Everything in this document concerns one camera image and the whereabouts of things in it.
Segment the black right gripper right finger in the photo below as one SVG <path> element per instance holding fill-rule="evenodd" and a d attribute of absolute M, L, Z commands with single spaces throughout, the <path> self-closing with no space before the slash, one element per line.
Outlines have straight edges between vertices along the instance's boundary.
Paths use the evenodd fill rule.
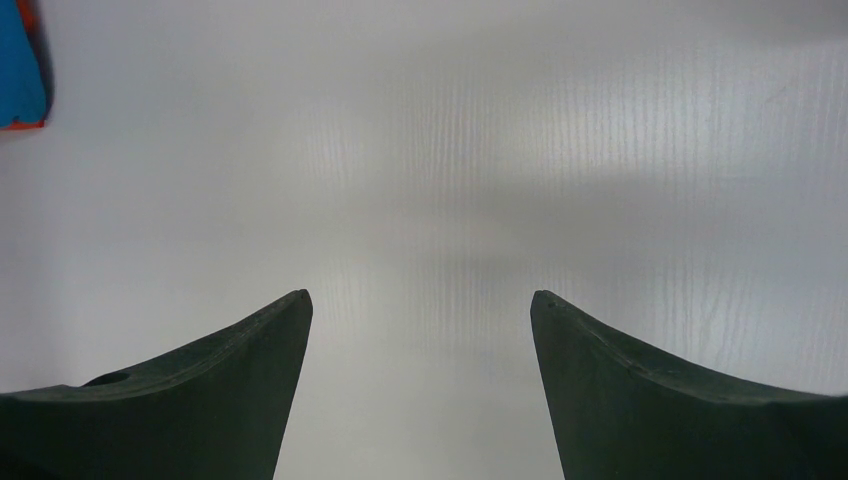
<path fill-rule="evenodd" d="M 843 479 L 847 400 L 697 365 L 537 291 L 531 324 L 568 479 Z"/>

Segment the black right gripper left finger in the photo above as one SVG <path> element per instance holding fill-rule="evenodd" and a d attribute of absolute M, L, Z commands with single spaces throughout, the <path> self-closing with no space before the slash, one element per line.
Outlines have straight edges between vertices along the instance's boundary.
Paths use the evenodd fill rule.
<path fill-rule="evenodd" d="M 5 479 L 270 479 L 313 315 L 293 291 L 81 386 L 1 397 Z"/>

